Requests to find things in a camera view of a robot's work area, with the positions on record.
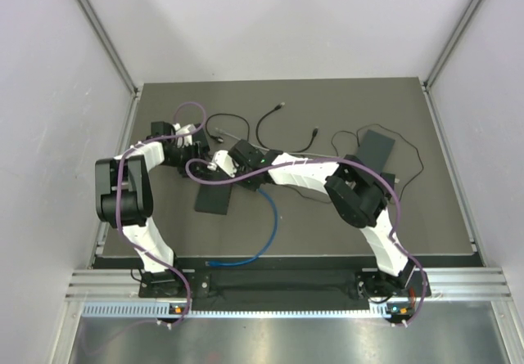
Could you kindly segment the left aluminium frame post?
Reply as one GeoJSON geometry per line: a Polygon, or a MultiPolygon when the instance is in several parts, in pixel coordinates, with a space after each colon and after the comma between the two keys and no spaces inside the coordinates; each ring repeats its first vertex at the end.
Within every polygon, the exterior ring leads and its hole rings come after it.
{"type": "Polygon", "coordinates": [[[111,41],[110,35],[107,33],[102,21],[100,20],[93,4],[90,0],[75,0],[80,10],[83,12],[90,28],[95,33],[97,40],[102,46],[115,71],[119,75],[121,81],[128,89],[128,91],[136,96],[138,94],[138,86],[132,80],[120,54],[117,52],[114,43],[111,41]]]}

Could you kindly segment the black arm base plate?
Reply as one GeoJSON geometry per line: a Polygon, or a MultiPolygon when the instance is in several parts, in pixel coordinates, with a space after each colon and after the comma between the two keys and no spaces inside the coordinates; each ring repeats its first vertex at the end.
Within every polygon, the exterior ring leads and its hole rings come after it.
{"type": "Polygon", "coordinates": [[[338,294],[344,300],[429,296],[429,277],[409,260],[390,275],[371,256],[177,258],[194,299],[226,294],[338,294]]]}

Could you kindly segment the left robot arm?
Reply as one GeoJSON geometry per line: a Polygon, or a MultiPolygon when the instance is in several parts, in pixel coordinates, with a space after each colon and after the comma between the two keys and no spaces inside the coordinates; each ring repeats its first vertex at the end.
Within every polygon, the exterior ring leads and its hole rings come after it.
{"type": "Polygon", "coordinates": [[[209,152],[202,124],[154,122],[151,135],[121,155],[95,163],[96,212],[125,238],[142,260],[141,283],[153,297],[187,293],[188,282],[176,268],[175,252],[153,220],[149,173],[165,165],[183,171],[193,158],[209,152]]]}

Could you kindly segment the black power adapter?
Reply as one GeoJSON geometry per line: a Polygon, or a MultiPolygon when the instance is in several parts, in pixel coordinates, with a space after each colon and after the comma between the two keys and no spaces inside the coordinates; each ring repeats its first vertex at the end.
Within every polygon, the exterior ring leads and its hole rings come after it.
{"type": "Polygon", "coordinates": [[[197,144],[202,149],[210,148],[206,131],[204,129],[201,129],[192,135],[192,142],[197,144]]]}
{"type": "Polygon", "coordinates": [[[392,187],[395,187],[395,175],[393,173],[381,173],[382,178],[392,187]]]}

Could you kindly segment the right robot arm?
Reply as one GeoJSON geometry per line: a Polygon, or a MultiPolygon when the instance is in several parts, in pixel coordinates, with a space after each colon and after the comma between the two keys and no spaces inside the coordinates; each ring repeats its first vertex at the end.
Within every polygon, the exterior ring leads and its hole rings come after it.
{"type": "Polygon", "coordinates": [[[384,172],[384,161],[360,153],[312,159],[284,151],[258,150],[239,141],[228,151],[217,151],[213,161],[228,177],[257,190],[264,184],[293,186],[326,195],[341,219],[359,229],[370,246],[377,276],[360,289],[377,296],[403,294],[413,282],[417,261],[400,243],[400,217],[392,218],[388,204],[400,211],[395,177],[384,172]]]}

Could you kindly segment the aluminium frame post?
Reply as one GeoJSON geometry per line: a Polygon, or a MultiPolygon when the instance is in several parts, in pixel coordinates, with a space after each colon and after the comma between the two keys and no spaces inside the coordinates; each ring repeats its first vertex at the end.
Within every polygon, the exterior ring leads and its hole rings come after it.
{"type": "Polygon", "coordinates": [[[429,92],[431,87],[436,83],[441,72],[447,65],[450,57],[454,53],[455,49],[461,42],[463,36],[467,32],[469,25],[472,23],[474,17],[479,12],[482,3],[485,0],[468,0],[467,5],[461,12],[456,25],[453,27],[449,37],[447,38],[445,45],[440,51],[436,62],[431,67],[428,76],[422,81],[422,90],[429,92]]]}
{"type": "Polygon", "coordinates": [[[107,33],[102,21],[100,20],[93,4],[90,0],[75,0],[80,10],[83,12],[90,28],[95,33],[97,40],[102,46],[115,71],[119,75],[121,81],[128,89],[128,91],[136,96],[138,94],[138,86],[132,80],[120,54],[117,52],[114,43],[111,41],[110,35],[107,33]]]}

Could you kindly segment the right aluminium frame post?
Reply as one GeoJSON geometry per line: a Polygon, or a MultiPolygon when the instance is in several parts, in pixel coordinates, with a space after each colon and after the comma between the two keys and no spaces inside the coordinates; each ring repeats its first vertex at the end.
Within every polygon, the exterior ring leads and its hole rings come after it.
{"type": "Polygon", "coordinates": [[[474,17],[479,12],[482,3],[485,0],[468,0],[467,5],[461,12],[456,25],[453,27],[449,37],[447,38],[445,45],[440,51],[436,62],[431,67],[428,76],[422,81],[422,90],[429,92],[431,87],[436,83],[441,72],[447,65],[450,57],[454,53],[455,49],[461,42],[463,36],[467,32],[469,25],[472,23],[474,17]]]}

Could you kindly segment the aluminium front frame rail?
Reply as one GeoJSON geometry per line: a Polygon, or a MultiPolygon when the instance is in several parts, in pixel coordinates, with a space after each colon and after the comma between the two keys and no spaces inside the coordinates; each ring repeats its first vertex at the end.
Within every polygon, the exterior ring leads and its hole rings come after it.
{"type": "MultiPolygon", "coordinates": [[[[501,270],[485,267],[428,268],[431,294],[421,297],[427,301],[492,301],[509,299],[508,283],[501,270]]],[[[78,301],[129,301],[142,299],[183,303],[192,297],[190,287],[187,293],[175,297],[153,297],[148,294],[138,279],[138,274],[128,270],[87,270],[76,271],[71,277],[65,296],[78,301]]],[[[195,299],[196,306],[216,308],[218,306],[242,308],[345,308],[365,300],[344,300],[338,294],[226,294],[209,299],[195,299]]]]}

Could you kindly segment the black network switch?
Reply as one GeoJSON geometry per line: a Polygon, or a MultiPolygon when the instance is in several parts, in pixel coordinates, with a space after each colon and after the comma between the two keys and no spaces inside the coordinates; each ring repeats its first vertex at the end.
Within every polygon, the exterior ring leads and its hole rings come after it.
{"type": "Polygon", "coordinates": [[[375,173],[382,173],[394,144],[395,139],[373,130],[368,130],[364,134],[355,156],[362,165],[375,173]]]}
{"type": "Polygon", "coordinates": [[[232,186],[200,185],[194,210],[199,213],[226,215],[228,213],[232,186]]]}

